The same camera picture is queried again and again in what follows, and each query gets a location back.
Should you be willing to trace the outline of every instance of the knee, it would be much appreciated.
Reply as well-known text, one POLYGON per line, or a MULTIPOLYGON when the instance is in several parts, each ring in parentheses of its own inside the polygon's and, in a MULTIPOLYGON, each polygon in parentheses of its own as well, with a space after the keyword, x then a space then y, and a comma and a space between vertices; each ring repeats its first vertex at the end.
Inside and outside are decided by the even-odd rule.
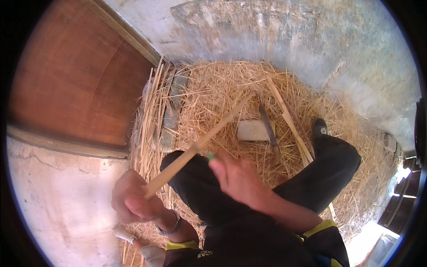
POLYGON ((169 164, 171 164, 174 160, 176 160, 184 151, 177 150, 172 153, 167 154, 161 161, 160 171, 163 171, 169 164))
POLYGON ((346 168, 353 168, 354 172, 357 171, 362 161, 357 149, 350 144, 339 145, 336 156, 337 160, 343 163, 343 166, 346 168))

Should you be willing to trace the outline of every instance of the cracked wall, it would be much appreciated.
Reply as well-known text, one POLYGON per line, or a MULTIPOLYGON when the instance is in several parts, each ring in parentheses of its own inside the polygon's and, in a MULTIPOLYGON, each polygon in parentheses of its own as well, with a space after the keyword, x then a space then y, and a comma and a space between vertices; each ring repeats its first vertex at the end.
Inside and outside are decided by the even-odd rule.
POLYGON ((379 0, 105 2, 168 60, 267 60, 346 92, 359 114, 414 147, 417 70, 379 0))
POLYGON ((127 160, 76 156, 9 137, 7 154, 19 208, 54 266, 121 266, 110 203, 127 160))

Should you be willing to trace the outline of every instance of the wristwatch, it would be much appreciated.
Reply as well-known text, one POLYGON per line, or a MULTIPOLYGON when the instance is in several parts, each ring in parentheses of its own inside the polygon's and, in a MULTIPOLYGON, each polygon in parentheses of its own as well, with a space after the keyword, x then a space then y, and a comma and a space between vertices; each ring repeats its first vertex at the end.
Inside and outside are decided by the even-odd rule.
POLYGON ((173 233, 176 233, 178 231, 180 225, 181 225, 181 217, 179 216, 179 214, 175 210, 173 210, 173 209, 170 209, 170 211, 173 211, 173 213, 175 213, 175 215, 176 215, 176 220, 177 221, 176 221, 175 227, 172 229, 172 231, 163 231, 157 225, 155 225, 157 233, 159 233, 161 235, 171 235, 173 233))

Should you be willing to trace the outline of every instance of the dry straw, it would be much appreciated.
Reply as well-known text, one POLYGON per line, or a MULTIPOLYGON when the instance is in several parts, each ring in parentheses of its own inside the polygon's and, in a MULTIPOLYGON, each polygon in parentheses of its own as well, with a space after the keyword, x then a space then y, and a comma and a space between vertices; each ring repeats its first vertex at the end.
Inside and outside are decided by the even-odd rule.
MULTIPOLYGON (((182 88, 183 100, 175 150, 188 149, 221 121, 249 92, 256 91, 256 97, 244 105, 235 120, 222 128, 200 153, 215 153, 219 149, 224 149, 235 158, 251 158, 264 182, 270 187, 299 173, 303 169, 300 152, 292 132, 282 117, 282 110, 268 88, 267 76, 270 76, 281 91, 282 98, 286 99, 296 112, 308 136, 310 136, 312 120, 323 117, 328 124, 329 134, 349 142, 362 156, 362 163, 354 178, 332 202, 337 217, 336 222, 344 242, 348 243, 355 234, 360 232, 361 227, 372 218, 373 204, 385 191, 395 170, 386 165, 387 161, 393 160, 393 154, 384 150, 377 138, 377 129, 359 117, 352 110, 348 100, 343 96, 332 100, 328 98, 327 90, 309 88, 293 73, 277 70, 267 62, 198 62, 193 65, 183 65, 183 68, 184 71, 189 72, 190 76, 187 86, 182 88), (282 157, 280 165, 270 164, 274 156, 270 143, 237 140, 238 121, 261 119, 258 112, 260 104, 264 106, 269 118, 276 122, 276 137, 282 157)), ((158 109, 167 99, 165 92, 169 83, 170 81, 160 83, 155 81, 155 86, 147 90, 143 96, 145 100, 138 109, 131 139, 132 166, 147 181, 159 173, 158 168, 164 156, 163 153, 150 149, 149 144, 153 138, 154 129, 158 127, 158 122, 161 122, 158 114, 161 115, 162 112, 158 109)), ((182 217, 195 227, 202 240, 203 228, 198 226, 200 224, 198 217, 173 190, 165 186, 158 194, 166 207, 177 209, 182 217)), ((325 210, 321 217, 331 218, 330 211, 325 210)), ((153 242, 161 247, 166 244, 166 238, 157 234, 152 223, 133 223, 126 227, 147 242, 153 242)), ((124 242, 121 246, 121 255, 124 266, 141 264, 138 252, 124 242)))

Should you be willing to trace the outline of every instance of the hand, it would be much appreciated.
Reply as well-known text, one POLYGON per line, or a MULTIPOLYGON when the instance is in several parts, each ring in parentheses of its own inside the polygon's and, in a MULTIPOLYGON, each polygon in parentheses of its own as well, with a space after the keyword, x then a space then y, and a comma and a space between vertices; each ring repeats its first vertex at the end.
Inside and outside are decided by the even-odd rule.
POLYGON ((120 223, 144 223, 157 220, 168 212, 157 196, 144 198, 145 185, 144 179, 134 170, 126 171, 116 181, 111 206, 117 211, 120 223))
POLYGON ((219 151, 209 161, 209 167, 224 193, 254 210, 260 211, 263 199, 272 193, 248 158, 234 159, 227 152, 219 151))

